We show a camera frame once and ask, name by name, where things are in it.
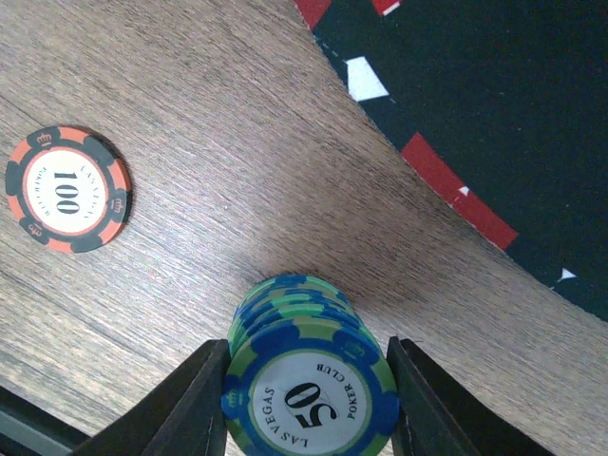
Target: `poker table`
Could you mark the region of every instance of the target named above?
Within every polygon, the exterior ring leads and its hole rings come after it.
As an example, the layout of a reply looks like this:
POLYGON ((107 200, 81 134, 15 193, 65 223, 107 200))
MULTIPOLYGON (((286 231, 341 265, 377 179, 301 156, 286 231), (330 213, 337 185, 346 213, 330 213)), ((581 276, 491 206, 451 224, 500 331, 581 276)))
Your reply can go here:
POLYGON ((608 319, 605 4, 296 3, 435 192, 541 283, 608 319))

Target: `green and blue poker chip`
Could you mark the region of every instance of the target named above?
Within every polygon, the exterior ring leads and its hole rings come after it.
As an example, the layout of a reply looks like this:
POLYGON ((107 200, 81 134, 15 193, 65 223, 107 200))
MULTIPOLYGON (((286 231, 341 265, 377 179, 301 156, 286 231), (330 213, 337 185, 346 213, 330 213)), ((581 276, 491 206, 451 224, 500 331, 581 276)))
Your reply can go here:
POLYGON ((399 404, 383 353, 349 300, 310 275, 257 284, 228 334, 228 428, 247 455, 376 455, 399 404))
POLYGON ((350 326, 355 331, 362 333, 370 340, 370 342, 376 344, 376 341, 371 333, 369 333, 363 322, 356 315, 341 312, 331 305, 318 301, 298 301, 290 302, 289 305, 278 308, 260 308, 259 313, 252 315, 251 319, 243 321, 242 325, 239 326, 233 339, 234 342, 231 345, 231 350, 236 352, 249 337, 264 329, 271 323, 298 316, 311 316, 314 318, 324 318, 332 321, 338 321, 343 325, 350 326))
POLYGON ((312 316, 253 333, 228 368, 221 404, 247 455, 376 455, 399 413, 379 349, 350 325, 312 316))
POLYGON ((297 290, 306 290, 311 295, 322 294, 343 304, 345 308, 350 307, 349 300, 344 294, 325 280, 311 275, 286 274, 257 284, 238 305, 235 317, 246 312, 249 307, 255 306, 260 301, 281 297, 285 294, 299 293, 297 290))

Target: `wooden table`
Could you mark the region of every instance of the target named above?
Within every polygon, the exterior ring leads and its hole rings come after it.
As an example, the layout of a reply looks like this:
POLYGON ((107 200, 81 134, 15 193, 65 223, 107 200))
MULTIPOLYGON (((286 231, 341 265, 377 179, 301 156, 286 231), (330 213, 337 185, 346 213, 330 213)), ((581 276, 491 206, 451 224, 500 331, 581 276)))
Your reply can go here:
MULTIPOLYGON (((121 236, 39 245, 0 211, 0 381, 93 433, 249 287, 327 278, 558 454, 608 453, 606 324, 442 203, 352 101, 290 0, 5 0, 0 142, 83 124, 135 185, 121 236)), ((238 454, 230 446, 228 454, 238 454)))

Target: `chip center label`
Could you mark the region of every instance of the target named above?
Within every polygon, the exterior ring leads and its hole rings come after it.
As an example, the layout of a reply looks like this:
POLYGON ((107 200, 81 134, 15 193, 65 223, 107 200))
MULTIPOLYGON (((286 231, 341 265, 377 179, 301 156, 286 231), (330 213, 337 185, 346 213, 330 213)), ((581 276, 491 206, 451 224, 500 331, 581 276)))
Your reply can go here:
POLYGON ((345 363, 316 352, 287 354, 255 382, 252 412, 274 447, 300 453, 336 451, 366 424, 368 397, 345 363))
POLYGON ((104 216, 105 179, 99 167, 78 152, 42 154, 29 166, 24 184, 33 214, 55 232, 77 235, 104 216))

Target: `orange poker chip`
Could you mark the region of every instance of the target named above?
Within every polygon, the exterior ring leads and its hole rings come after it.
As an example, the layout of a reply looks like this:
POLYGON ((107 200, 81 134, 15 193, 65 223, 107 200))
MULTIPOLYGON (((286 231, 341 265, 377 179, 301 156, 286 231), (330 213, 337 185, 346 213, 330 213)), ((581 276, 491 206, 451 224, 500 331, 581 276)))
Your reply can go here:
POLYGON ((48 248, 97 249, 124 228, 131 182, 114 147, 82 128, 51 126, 28 135, 9 159, 9 207, 48 248))

